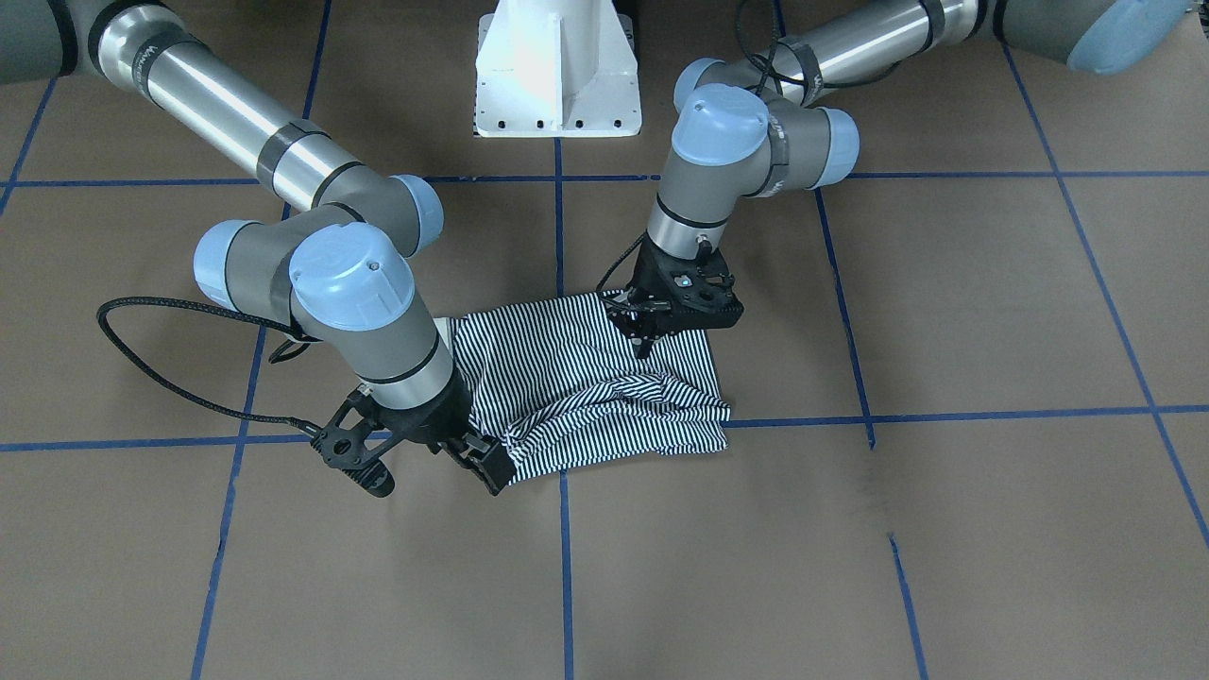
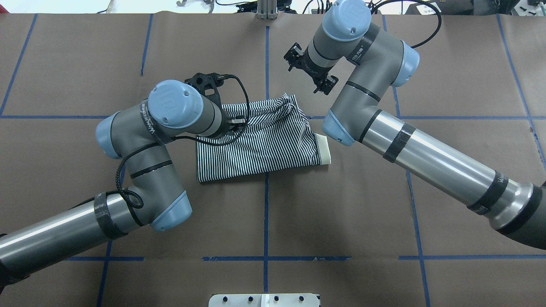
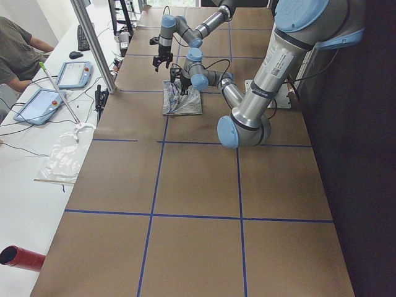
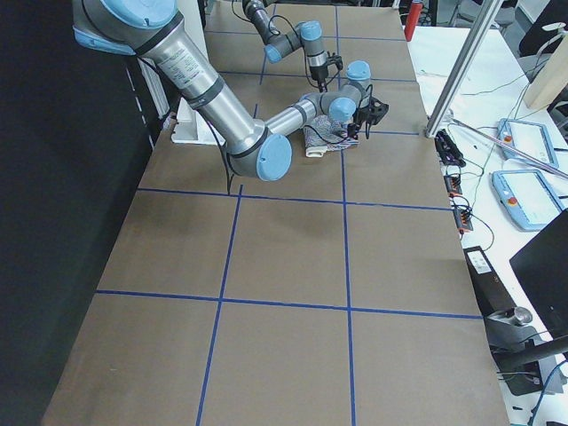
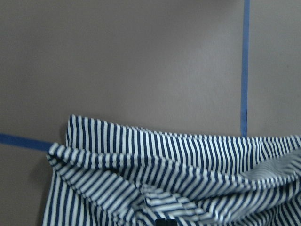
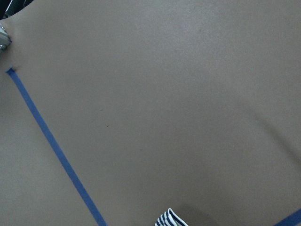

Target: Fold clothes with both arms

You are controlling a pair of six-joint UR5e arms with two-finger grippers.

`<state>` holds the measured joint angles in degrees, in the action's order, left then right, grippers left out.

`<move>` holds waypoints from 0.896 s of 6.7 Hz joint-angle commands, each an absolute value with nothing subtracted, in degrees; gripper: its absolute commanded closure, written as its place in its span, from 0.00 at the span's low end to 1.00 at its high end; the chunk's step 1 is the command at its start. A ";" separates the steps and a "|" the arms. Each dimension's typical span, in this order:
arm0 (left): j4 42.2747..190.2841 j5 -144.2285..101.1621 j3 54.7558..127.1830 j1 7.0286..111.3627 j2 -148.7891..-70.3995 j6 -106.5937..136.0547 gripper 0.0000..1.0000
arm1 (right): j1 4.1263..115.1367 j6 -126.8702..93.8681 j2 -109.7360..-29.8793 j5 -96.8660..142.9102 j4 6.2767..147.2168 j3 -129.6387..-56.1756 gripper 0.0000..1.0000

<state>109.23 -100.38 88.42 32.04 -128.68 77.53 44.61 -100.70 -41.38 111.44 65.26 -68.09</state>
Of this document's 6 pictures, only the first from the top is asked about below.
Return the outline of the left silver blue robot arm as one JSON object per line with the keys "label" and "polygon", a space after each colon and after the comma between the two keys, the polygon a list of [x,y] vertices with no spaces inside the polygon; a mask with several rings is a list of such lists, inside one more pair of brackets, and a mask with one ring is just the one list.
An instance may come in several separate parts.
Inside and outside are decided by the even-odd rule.
{"label": "left silver blue robot arm", "polygon": [[744,197],[841,181],[860,129],[821,96],[860,90],[942,44],[993,38],[1110,75],[1143,60],[1188,12],[1187,1],[872,1],[797,36],[775,36],[734,63],[701,58],[673,90],[678,120],[638,263],[604,313],[644,361],[656,340],[725,329],[744,307],[721,253]]}

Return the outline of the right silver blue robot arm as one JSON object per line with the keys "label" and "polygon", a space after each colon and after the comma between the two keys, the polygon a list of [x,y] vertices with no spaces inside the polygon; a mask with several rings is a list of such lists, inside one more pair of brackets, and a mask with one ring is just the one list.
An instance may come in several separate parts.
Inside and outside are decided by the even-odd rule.
{"label": "right silver blue robot arm", "polygon": [[96,310],[127,361],[213,413],[302,432],[328,468],[376,499],[397,486],[384,457],[401,443],[445,453],[488,494],[514,482],[501,440],[472,423],[465,378],[410,265],[442,225],[428,181],[368,168],[230,67],[162,1],[2,4],[4,83],[79,73],[177,120],[280,207],[276,220],[229,219],[199,235],[198,312],[279,332],[272,363],[326,346],[354,385],[322,422],[213,403],[147,365],[110,323],[112,311],[157,306],[156,296],[118,296]]}

